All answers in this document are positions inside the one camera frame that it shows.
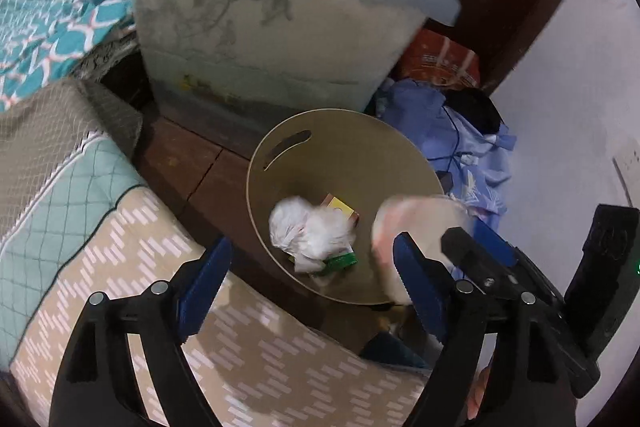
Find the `person's right hand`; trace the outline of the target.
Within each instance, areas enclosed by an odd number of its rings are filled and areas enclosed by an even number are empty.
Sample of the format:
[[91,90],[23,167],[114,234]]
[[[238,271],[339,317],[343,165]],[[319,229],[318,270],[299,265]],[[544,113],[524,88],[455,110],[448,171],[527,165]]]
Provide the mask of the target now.
[[480,410],[480,405],[482,404],[488,384],[489,373],[490,366],[486,366],[477,374],[470,388],[468,399],[466,399],[466,418],[469,421],[476,418]]

